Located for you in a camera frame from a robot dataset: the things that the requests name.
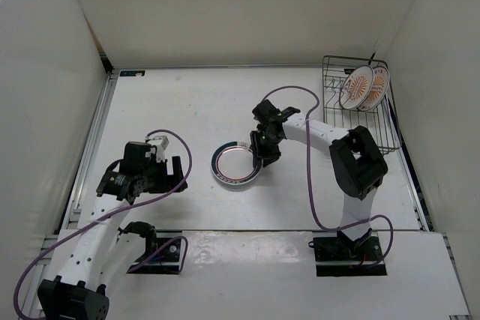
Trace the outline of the green red rimmed plate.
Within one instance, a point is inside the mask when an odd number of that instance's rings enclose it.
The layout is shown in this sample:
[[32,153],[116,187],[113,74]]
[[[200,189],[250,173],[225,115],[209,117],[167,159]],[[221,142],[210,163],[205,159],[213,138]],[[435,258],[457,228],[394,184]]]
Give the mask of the green red rimmed plate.
[[256,179],[262,170],[256,163],[251,145],[234,141],[220,146],[211,157],[211,172],[222,184],[241,186]]

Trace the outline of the orange patterned plate front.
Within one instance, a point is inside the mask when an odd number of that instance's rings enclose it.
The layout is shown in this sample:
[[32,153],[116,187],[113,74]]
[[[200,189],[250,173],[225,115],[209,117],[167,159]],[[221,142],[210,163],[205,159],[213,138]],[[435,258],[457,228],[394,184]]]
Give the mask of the orange patterned plate front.
[[351,110],[360,106],[367,98],[374,83],[374,70],[370,65],[356,68],[343,82],[339,95],[342,109]]

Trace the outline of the orange patterned plate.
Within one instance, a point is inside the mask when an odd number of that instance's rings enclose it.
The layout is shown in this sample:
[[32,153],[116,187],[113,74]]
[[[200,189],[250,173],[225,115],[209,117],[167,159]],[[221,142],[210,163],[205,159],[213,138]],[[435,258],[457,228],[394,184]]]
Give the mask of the orange patterned plate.
[[378,106],[386,95],[390,84],[390,73],[387,67],[379,65],[373,68],[373,85],[358,111],[366,112]]
[[374,70],[370,65],[356,68],[343,82],[339,95],[342,109],[351,110],[360,106],[367,98],[374,83]]

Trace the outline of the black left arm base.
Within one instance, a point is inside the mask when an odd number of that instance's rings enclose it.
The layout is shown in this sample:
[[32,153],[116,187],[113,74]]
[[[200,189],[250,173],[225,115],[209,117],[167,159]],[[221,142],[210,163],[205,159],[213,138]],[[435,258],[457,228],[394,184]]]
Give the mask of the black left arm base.
[[121,233],[139,235],[145,243],[144,253],[130,266],[128,274],[178,275],[182,272],[189,245],[184,235],[162,233],[140,221],[129,223]]

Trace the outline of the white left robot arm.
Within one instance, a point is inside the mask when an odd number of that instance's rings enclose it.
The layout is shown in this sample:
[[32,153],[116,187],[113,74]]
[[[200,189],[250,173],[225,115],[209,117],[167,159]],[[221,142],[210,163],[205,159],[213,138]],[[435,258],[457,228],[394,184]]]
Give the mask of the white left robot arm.
[[122,225],[137,197],[187,188],[181,159],[165,158],[166,136],[128,142],[122,159],[110,164],[96,189],[89,229],[51,280],[37,290],[46,319],[105,319],[114,282],[148,263],[167,258],[182,236],[159,238],[156,228],[141,221]]

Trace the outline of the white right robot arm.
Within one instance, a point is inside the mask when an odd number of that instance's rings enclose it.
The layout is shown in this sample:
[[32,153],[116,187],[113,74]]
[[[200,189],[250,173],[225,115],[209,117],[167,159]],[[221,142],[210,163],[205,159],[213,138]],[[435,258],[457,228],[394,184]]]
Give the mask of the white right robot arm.
[[250,132],[253,164],[267,167],[281,156],[284,140],[300,142],[307,150],[328,156],[337,185],[343,192],[343,214],[337,240],[341,257],[353,260],[360,255],[371,235],[371,209],[378,188],[388,172],[384,157],[370,131],[363,126],[348,130],[310,120],[294,107],[276,108],[263,100],[252,111],[257,121]]

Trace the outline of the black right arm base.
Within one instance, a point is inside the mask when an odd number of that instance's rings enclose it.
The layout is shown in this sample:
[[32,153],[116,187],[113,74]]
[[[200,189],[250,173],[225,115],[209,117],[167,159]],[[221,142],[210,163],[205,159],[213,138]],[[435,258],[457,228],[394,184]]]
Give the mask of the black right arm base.
[[308,242],[313,250],[318,277],[382,277],[387,275],[381,258],[383,250],[377,236],[370,236],[351,250],[343,239],[328,233]]

